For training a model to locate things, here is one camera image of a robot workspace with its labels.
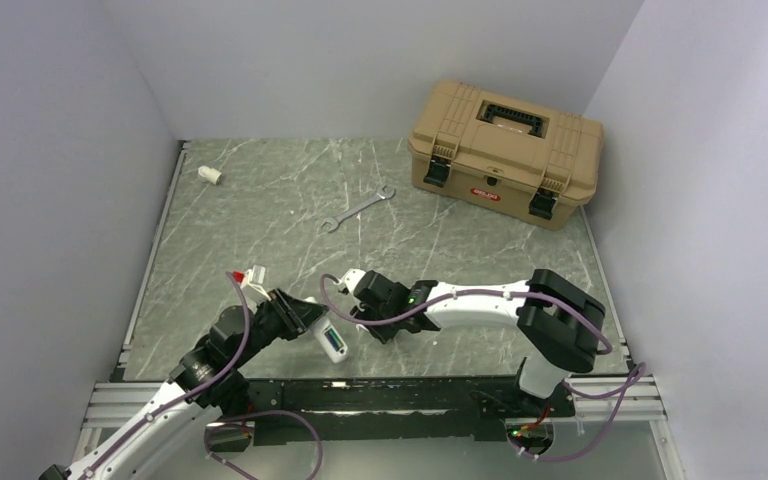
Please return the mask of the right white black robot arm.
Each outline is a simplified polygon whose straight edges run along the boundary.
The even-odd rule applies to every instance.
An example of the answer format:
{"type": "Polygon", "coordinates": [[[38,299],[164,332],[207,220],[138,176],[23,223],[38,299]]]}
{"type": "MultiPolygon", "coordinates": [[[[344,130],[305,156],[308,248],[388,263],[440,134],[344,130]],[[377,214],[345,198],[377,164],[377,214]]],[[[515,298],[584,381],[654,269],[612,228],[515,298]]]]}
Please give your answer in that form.
{"type": "Polygon", "coordinates": [[[538,413],[563,380],[591,372],[597,356],[613,349],[602,332],[604,305],[548,269],[501,285],[419,280],[410,287],[373,270],[352,269],[337,285],[356,302],[353,320],[382,343],[401,331],[501,327],[521,332],[536,350],[522,361],[510,391],[513,406],[524,415],[538,413]]]}

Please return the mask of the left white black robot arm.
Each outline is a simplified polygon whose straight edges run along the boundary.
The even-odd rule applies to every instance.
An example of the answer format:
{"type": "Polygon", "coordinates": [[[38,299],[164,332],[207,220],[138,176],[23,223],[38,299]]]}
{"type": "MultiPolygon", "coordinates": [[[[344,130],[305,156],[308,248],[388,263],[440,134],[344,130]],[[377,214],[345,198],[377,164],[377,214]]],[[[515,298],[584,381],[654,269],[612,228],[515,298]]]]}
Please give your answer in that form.
{"type": "Polygon", "coordinates": [[[139,479],[170,452],[174,440],[218,423],[220,431],[246,433],[246,423],[283,416],[279,399],[249,391],[239,369],[277,339],[291,341],[328,313],[327,306],[280,289],[250,309],[224,309],[152,398],[102,445],[69,466],[51,465],[44,479],[139,479]]]}

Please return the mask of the blue AAA battery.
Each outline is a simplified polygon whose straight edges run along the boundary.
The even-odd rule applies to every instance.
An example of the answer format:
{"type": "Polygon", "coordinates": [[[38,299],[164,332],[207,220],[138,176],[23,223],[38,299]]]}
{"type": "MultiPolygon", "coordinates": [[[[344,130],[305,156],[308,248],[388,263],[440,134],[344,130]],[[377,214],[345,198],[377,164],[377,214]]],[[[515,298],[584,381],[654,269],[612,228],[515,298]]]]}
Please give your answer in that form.
{"type": "Polygon", "coordinates": [[[336,330],[329,329],[325,332],[325,336],[332,348],[338,355],[344,355],[346,353],[346,345],[336,330]]]}

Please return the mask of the white remote control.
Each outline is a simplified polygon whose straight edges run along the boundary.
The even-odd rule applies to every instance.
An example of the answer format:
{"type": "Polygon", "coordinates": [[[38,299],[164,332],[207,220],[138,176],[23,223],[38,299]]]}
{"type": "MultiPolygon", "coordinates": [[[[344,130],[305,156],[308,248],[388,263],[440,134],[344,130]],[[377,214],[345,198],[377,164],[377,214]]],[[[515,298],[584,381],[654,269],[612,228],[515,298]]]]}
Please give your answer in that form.
{"type": "Polygon", "coordinates": [[[314,320],[307,321],[306,328],[332,363],[339,364],[347,359],[348,345],[331,322],[328,307],[325,307],[314,320]]]}

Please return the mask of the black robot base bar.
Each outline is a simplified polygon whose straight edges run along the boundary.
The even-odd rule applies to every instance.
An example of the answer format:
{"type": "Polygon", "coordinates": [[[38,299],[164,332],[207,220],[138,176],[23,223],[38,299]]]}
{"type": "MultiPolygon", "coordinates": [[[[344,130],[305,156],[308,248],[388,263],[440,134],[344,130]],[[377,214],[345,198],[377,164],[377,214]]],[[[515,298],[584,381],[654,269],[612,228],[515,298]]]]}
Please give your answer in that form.
{"type": "Polygon", "coordinates": [[[223,381],[195,397],[224,417],[280,409],[306,419],[323,440],[469,437],[503,441],[536,419],[572,418],[570,393],[522,392],[513,375],[223,381]]]}

